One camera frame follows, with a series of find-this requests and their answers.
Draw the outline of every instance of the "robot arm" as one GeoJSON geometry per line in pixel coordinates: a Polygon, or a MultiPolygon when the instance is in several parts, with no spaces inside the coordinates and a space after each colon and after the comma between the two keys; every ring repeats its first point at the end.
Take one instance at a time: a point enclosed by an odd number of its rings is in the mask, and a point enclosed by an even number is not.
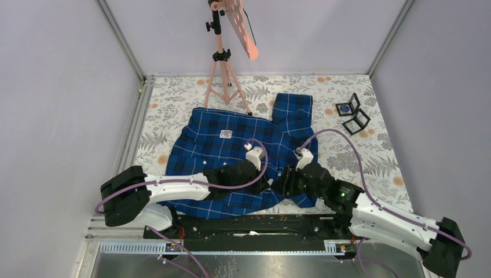
{"type": "MultiPolygon", "coordinates": [[[[231,190],[217,189],[203,183],[234,186],[255,179],[261,169],[263,152],[258,147],[247,149],[249,151],[246,159],[233,166],[224,166],[190,176],[155,177],[145,175],[141,166],[128,168],[102,185],[103,199],[134,184],[147,184],[117,195],[104,203],[106,225],[122,226],[136,222],[162,231],[173,225],[175,216],[168,207],[156,204],[157,202],[178,199],[223,199],[231,190]]],[[[359,186],[334,179],[327,169],[313,162],[313,155],[309,150],[300,149],[296,154],[299,158],[298,164],[286,169],[290,172],[282,175],[288,177],[282,186],[288,184],[291,186],[291,192],[302,192],[324,200],[326,206],[336,212],[332,228],[339,236],[368,237],[385,243],[423,261],[423,265],[437,275],[445,278],[455,277],[463,252],[462,246],[431,231],[444,231],[463,241],[460,229],[454,221],[443,218],[441,222],[437,222],[376,200],[381,207],[425,226],[422,228],[411,224],[371,202],[359,186]]],[[[260,189],[264,180],[258,181],[248,189],[260,189]]]]}
{"type": "Polygon", "coordinates": [[[437,222],[375,199],[379,207],[362,188],[334,179],[327,169],[312,162],[313,155],[309,150],[301,149],[296,153],[298,174],[293,184],[306,188],[305,193],[323,199],[326,206],[337,213],[334,228],[338,233],[385,243],[423,261],[423,265],[437,275],[456,276],[463,247],[432,230],[445,232],[464,242],[457,223],[448,218],[437,222]],[[421,223],[424,228],[395,214],[421,223]]]}
{"type": "MultiPolygon", "coordinates": [[[[129,222],[151,226],[158,231],[172,226],[173,215],[168,207],[157,204],[168,200],[215,200],[230,193],[227,189],[212,188],[203,184],[233,186],[245,184],[258,176],[264,152],[260,147],[245,146],[245,159],[233,166],[207,170],[203,173],[182,176],[154,176],[143,173],[141,166],[132,166],[101,186],[103,199],[131,185],[141,186],[117,195],[104,203],[107,226],[124,226],[129,222]]],[[[261,187],[264,179],[248,187],[261,187]]]]}

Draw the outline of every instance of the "pink tripod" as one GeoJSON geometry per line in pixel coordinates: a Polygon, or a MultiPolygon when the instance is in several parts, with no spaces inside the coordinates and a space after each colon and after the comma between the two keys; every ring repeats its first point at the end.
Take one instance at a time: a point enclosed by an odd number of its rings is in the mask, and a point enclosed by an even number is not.
{"type": "Polygon", "coordinates": [[[244,95],[244,92],[242,91],[242,88],[240,87],[239,81],[237,80],[237,75],[235,73],[235,70],[233,69],[232,62],[230,62],[230,49],[225,51],[223,48],[222,44],[222,30],[220,26],[220,16],[225,15],[225,12],[223,10],[218,11],[219,8],[225,8],[226,7],[226,2],[224,0],[217,0],[214,2],[209,1],[210,3],[210,8],[212,10],[213,14],[213,21],[208,23],[206,22],[206,28],[208,32],[211,31],[211,29],[214,30],[215,32],[215,37],[217,38],[217,52],[213,54],[213,65],[211,66],[211,74],[210,74],[210,79],[208,83],[208,88],[206,89],[206,96],[204,98],[204,107],[208,107],[208,98],[210,96],[210,92],[215,93],[219,98],[223,99],[225,104],[229,104],[230,101],[237,95],[239,94],[240,97],[242,98],[242,101],[244,102],[245,109],[247,110],[247,113],[249,115],[252,115],[251,109],[249,108],[249,105],[247,104],[246,96],[244,95]],[[223,82],[223,96],[219,94],[217,91],[211,88],[211,82],[213,80],[213,76],[215,75],[215,69],[217,67],[217,62],[220,62],[220,70],[222,72],[222,82],[223,82]],[[233,81],[235,85],[237,86],[237,91],[233,93],[233,95],[230,95],[229,92],[229,86],[232,85],[230,82],[230,75],[233,78],[233,81]]]}

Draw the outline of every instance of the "floral mat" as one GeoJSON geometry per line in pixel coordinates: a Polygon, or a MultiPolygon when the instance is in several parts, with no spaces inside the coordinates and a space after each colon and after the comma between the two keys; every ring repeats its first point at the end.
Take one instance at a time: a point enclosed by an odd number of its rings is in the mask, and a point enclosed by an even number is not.
{"type": "MultiPolygon", "coordinates": [[[[370,192],[380,200],[400,209],[411,211],[411,202],[390,143],[389,135],[368,75],[294,75],[238,76],[247,103],[254,116],[271,120],[277,93],[309,94],[313,96],[312,128],[338,129],[349,117],[339,117],[336,103],[346,103],[357,93],[361,108],[371,118],[365,130],[349,136],[362,157],[363,172],[370,192]]],[[[212,80],[212,87],[222,91],[221,77],[212,80]]],[[[155,82],[146,113],[134,164],[147,174],[164,175],[168,155],[181,130],[187,125],[191,110],[203,106],[208,77],[160,77],[155,82]]],[[[235,92],[235,85],[230,89],[235,92]]],[[[246,113],[237,96],[230,104],[211,93],[209,108],[246,113]]],[[[318,162],[338,179],[361,186],[356,157],[344,139],[335,133],[319,135],[318,162]]],[[[315,207],[299,208],[291,200],[283,200],[259,214],[322,214],[330,209],[318,200],[315,207]]]]}

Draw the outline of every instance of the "blue plaid shirt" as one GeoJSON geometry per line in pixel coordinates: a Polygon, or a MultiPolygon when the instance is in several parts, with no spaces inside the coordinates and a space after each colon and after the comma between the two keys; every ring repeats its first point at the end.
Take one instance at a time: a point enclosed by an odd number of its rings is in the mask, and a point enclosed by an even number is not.
{"type": "MultiPolygon", "coordinates": [[[[246,158],[244,144],[249,138],[263,142],[268,152],[266,178],[276,181],[287,166],[298,160],[294,150],[314,132],[312,96],[278,94],[272,121],[218,109],[195,108],[189,124],[175,142],[167,163],[166,175],[191,175],[223,165],[233,165],[246,158]],[[223,130],[232,131],[231,138],[220,138],[223,130]]],[[[317,140],[307,148],[317,160],[317,140]]],[[[187,215],[200,218],[228,218],[268,209],[286,196],[273,190],[253,194],[246,189],[234,191],[222,200],[173,200],[160,202],[187,215]]],[[[299,207],[313,207],[316,198],[305,194],[291,198],[299,207]]]]}

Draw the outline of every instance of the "shirt label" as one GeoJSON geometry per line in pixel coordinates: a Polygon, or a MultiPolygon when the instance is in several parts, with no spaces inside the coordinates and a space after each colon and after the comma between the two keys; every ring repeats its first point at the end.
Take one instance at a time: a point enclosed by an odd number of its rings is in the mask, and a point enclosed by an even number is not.
{"type": "Polygon", "coordinates": [[[222,130],[220,132],[220,138],[225,138],[225,139],[232,138],[232,131],[231,130],[222,130]]]}

